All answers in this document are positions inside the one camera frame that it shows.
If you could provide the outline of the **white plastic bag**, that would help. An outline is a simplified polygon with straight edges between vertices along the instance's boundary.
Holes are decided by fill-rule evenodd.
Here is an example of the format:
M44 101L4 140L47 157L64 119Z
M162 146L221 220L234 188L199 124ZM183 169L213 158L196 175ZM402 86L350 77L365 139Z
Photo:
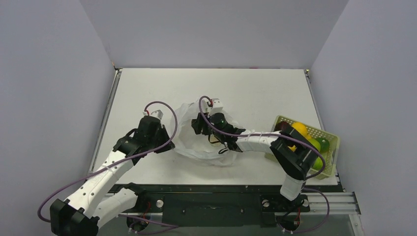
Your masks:
M171 118L169 134L173 134L177 124L173 142L174 151L185 157L200 161L203 165L230 166L235 162L238 153L224 151L225 147L219 143L211 143L208 136L195 134L191 122L200 113L198 101L183 103L175 110L177 120Z

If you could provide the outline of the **yellow fake fruit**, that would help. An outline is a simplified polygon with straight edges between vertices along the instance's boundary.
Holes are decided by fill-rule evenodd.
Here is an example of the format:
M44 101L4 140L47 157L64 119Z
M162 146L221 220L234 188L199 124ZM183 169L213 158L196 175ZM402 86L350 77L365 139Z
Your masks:
M302 136L308 136L308 129L307 127L301 122L294 122L291 124L291 127L294 128L298 133Z

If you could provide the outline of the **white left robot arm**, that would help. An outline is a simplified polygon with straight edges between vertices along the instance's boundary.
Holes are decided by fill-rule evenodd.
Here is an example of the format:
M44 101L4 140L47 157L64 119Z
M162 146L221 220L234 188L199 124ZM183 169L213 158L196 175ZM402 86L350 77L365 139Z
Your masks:
M150 152L161 153L175 146L162 125L160 110L145 115L137 128L114 145L102 168L64 201L50 206L51 231L57 236L95 236L99 229L127 209L141 211L147 198L131 187L104 199L114 184Z

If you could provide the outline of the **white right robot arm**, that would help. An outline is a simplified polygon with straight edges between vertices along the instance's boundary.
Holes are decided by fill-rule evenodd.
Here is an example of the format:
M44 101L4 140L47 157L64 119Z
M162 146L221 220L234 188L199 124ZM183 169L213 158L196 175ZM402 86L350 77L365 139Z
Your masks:
M295 128L283 122L275 132L251 132L231 125L223 113L212 116L199 113L192 119L191 126L197 135L213 135L227 150L263 152L274 156L286 173L277 197L278 205L284 210L290 210L297 204L297 197L306 181L314 177L308 172L316 159L323 160L316 147Z

